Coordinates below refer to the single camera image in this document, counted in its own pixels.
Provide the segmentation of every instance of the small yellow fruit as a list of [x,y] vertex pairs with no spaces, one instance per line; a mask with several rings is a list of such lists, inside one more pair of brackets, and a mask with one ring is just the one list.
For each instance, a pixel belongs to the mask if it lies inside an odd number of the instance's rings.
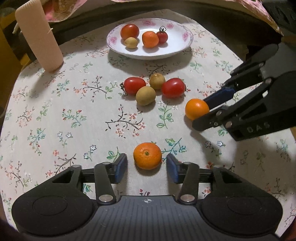
[[155,100],[156,93],[150,86],[144,86],[138,90],[136,94],[136,101],[139,105],[148,105]]
[[134,48],[137,48],[138,46],[138,40],[133,38],[133,37],[129,37],[127,38],[125,41],[124,41],[124,45],[127,47],[127,48],[130,48],[130,49],[134,49]]
[[165,82],[165,77],[160,73],[155,73],[150,76],[149,84],[155,90],[160,90],[161,86]]

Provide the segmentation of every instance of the patterned fabric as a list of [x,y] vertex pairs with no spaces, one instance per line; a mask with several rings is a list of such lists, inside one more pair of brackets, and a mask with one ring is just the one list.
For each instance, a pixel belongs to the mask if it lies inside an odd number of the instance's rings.
[[[190,48],[171,58],[139,61],[108,49],[106,36],[115,26],[138,18],[165,18],[183,23],[194,34]],[[168,181],[165,161],[172,153],[179,161],[201,168],[221,165],[274,195],[284,215],[281,235],[296,215],[294,138],[290,130],[235,142],[223,127],[204,132],[192,130],[184,118],[191,98],[218,90],[241,60],[219,39],[195,21],[170,10],[154,11],[113,23],[77,37],[61,46],[64,64],[53,74],[32,63],[18,77],[5,116],[0,147],[0,190],[11,224],[13,202],[36,185],[73,164],[92,168],[128,156],[123,181],[113,185],[120,195],[177,195],[180,185]],[[162,73],[166,79],[185,82],[185,95],[137,106],[135,97],[124,96],[120,83],[130,76]],[[233,104],[255,86],[235,94]],[[162,165],[153,171],[135,167],[134,148],[156,143],[163,153]],[[94,185],[84,193],[95,198]],[[210,192],[200,184],[200,198]]]

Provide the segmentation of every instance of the orange tomato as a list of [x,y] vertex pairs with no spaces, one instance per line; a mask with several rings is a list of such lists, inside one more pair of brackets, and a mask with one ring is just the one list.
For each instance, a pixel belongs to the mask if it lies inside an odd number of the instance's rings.
[[158,45],[159,39],[158,39],[158,36],[155,32],[147,31],[147,32],[143,33],[142,41],[143,41],[143,45],[146,48],[153,48],[156,45]]
[[201,99],[191,99],[185,106],[185,115],[190,120],[195,120],[210,111],[206,102]]
[[161,150],[151,142],[139,144],[133,151],[136,165],[145,170],[152,170],[161,163]]
[[120,36],[124,40],[126,40],[129,37],[133,37],[136,39],[139,36],[139,34],[140,34],[139,28],[132,23],[125,25],[120,31]]

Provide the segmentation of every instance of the plate rim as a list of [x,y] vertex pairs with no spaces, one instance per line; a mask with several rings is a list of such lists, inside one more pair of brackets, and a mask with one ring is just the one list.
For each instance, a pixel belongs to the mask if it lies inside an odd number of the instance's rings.
[[[182,27],[183,27],[186,31],[189,32],[189,34],[190,34],[190,39],[191,39],[191,40],[188,42],[188,44],[187,44],[184,48],[182,48],[182,49],[180,49],[180,50],[178,50],[178,51],[171,52],[171,53],[167,53],[167,54],[156,54],[156,55],[137,55],[137,54],[124,53],[124,52],[120,52],[120,51],[115,50],[114,48],[112,48],[112,47],[108,44],[108,37],[109,37],[110,33],[111,33],[111,32],[113,33],[114,30],[115,30],[116,28],[119,28],[119,27],[120,27],[121,25],[123,25],[123,24],[128,24],[128,23],[131,23],[131,22],[134,22],[134,21],[137,21],[137,20],[147,20],[147,19],[149,19],[149,20],[152,20],[152,19],[155,19],[155,20],[168,20],[168,21],[171,21],[171,22],[173,22],[173,23],[180,24],[180,25],[182,25]],[[134,20],[131,20],[131,21],[128,21],[128,22],[122,23],[122,24],[116,26],[115,28],[113,28],[113,29],[107,34],[107,38],[106,38],[106,44],[108,45],[108,47],[109,47],[110,49],[112,49],[114,52],[118,53],[118,54],[122,54],[122,55],[130,55],[130,56],[138,56],[138,57],[147,57],[147,58],[149,58],[149,57],[166,56],[166,55],[169,55],[169,54],[177,54],[177,53],[183,51],[184,49],[188,48],[188,47],[192,44],[192,42],[193,42],[193,33],[191,32],[191,30],[190,30],[188,27],[186,27],[185,25],[183,25],[183,24],[181,24],[181,23],[178,23],[178,22],[176,22],[176,21],[169,20],[169,19],[165,19],[165,18],[138,18],[138,19],[134,19]]]

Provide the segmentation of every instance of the white plate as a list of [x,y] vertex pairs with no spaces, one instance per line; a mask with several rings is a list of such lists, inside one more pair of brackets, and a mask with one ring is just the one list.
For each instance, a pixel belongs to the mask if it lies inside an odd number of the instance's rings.
[[[124,40],[120,37],[121,29],[128,23],[137,25],[140,30],[138,46],[135,49],[125,47]],[[142,34],[146,31],[157,33],[161,26],[165,26],[167,29],[167,42],[158,44],[154,48],[145,48],[142,42]],[[161,59],[173,56],[189,47],[192,41],[193,34],[184,25],[161,18],[142,18],[123,23],[115,27],[107,36],[107,44],[110,49],[124,56],[142,60]]]

